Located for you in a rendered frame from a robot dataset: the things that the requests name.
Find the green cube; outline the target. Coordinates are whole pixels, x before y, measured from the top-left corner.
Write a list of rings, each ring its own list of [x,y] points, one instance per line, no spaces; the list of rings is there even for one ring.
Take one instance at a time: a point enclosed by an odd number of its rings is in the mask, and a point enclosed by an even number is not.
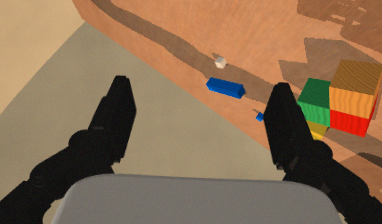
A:
[[[308,78],[297,100],[306,120],[330,127],[330,84],[330,81]]]

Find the red cube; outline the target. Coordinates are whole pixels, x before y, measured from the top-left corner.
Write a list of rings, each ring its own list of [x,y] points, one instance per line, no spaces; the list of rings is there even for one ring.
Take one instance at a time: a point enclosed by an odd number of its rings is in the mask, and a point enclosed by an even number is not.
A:
[[[376,97],[376,100],[377,100],[377,97]],[[341,130],[341,131],[345,131],[351,134],[355,134],[361,137],[365,137],[365,134],[367,132],[368,126],[370,124],[370,121],[375,109],[376,100],[373,105],[369,119],[330,109],[330,127]]]

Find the yellow cube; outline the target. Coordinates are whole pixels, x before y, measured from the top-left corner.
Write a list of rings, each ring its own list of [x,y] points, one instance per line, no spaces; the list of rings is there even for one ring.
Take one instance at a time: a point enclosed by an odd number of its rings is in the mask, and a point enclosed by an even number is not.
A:
[[[315,122],[310,122],[310,121],[307,121],[307,124],[311,130],[311,134],[313,138],[317,140],[320,140],[324,136],[326,129],[328,127],[328,126],[321,125]]]

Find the blue rectangular bar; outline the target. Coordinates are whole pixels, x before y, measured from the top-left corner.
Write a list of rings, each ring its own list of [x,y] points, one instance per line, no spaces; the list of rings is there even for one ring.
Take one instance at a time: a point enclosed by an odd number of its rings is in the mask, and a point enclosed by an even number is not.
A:
[[[238,99],[241,99],[245,93],[245,89],[242,84],[237,84],[212,77],[208,80],[206,86],[211,91]]]

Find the small blue cube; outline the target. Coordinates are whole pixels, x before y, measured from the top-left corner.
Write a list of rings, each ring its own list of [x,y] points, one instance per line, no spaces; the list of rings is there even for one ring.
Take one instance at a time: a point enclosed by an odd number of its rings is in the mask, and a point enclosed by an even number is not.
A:
[[[263,114],[260,112],[258,113],[257,117],[256,117],[257,120],[259,120],[260,122],[263,120]]]

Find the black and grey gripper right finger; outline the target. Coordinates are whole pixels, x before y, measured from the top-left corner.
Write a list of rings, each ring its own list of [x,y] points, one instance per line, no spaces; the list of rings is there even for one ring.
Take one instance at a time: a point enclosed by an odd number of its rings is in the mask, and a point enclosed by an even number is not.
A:
[[[365,181],[333,159],[325,142],[313,139],[289,83],[274,85],[263,121],[273,164],[286,173],[282,181],[321,190],[347,224],[382,224],[382,203]]]

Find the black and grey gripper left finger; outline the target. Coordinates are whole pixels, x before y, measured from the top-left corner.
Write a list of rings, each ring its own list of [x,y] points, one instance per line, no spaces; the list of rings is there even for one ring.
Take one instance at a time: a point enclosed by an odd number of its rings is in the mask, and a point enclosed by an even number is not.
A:
[[[135,116],[130,80],[116,75],[88,129],[74,133],[68,147],[36,165],[29,179],[0,201],[0,224],[43,224],[51,204],[76,181],[115,174],[111,166],[124,158]]]

